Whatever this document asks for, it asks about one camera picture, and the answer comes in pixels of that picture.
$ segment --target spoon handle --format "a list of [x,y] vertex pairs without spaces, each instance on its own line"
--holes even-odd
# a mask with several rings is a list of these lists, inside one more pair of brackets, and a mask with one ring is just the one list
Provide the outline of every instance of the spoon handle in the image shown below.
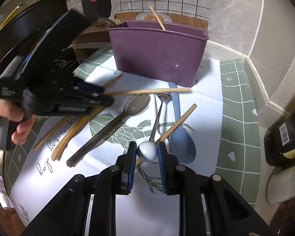
[[159,111],[158,111],[158,113],[156,115],[155,123],[154,123],[153,129],[152,129],[149,141],[154,142],[154,137],[155,137],[157,125],[159,123],[159,117],[161,116],[162,106],[163,106],[163,101],[161,102],[161,106],[159,107]]
[[94,135],[85,145],[83,145],[75,154],[73,154],[68,160],[68,167],[75,166],[85,154],[91,151],[94,146],[96,146],[111,130],[118,125],[128,114],[122,112],[117,117],[115,117],[110,123],[103,127],[96,135]]
[[[177,88],[176,83],[169,82],[168,83],[170,88]],[[171,93],[171,99],[173,100],[173,106],[174,106],[174,114],[175,114],[175,120],[178,120],[180,118],[180,102],[179,102],[179,94],[177,92]]]

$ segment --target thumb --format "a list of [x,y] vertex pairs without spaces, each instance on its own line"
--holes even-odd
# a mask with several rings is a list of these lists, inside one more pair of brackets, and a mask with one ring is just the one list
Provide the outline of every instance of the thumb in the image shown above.
[[24,113],[18,105],[0,99],[0,116],[8,118],[10,121],[19,122],[23,119]]

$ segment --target white container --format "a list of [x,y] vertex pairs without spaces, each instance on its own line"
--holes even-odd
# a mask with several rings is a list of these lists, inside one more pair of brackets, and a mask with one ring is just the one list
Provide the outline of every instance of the white container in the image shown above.
[[272,175],[266,195],[270,204],[281,203],[293,198],[295,196],[295,166]]

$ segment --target black handle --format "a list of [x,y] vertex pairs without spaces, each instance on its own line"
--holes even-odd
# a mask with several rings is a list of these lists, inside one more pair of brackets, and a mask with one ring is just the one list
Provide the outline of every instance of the black handle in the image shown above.
[[[24,111],[23,120],[27,120],[31,116],[30,112]],[[18,122],[10,121],[5,117],[0,117],[0,149],[12,151],[15,149],[15,144],[12,142],[12,134],[16,131]]]

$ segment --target green checkered tablecloth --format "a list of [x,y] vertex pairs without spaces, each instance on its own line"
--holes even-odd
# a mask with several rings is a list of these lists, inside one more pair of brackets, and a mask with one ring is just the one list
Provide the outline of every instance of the green checkered tablecloth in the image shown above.
[[[112,47],[107,45],[90,56],[75,73],[81,79],[86,79],[97,66],[112,56]],[[221,62],[220,71],[223,118],[216,173],[223,176],[254,207],[260,179],[257,113],[243,63],[240,60]],[[8,194],[46,119],[39,117],[36,120],[23,146],[6,152],[4,178]],[[68,119],[69,124],[75,121],[74,117]]]

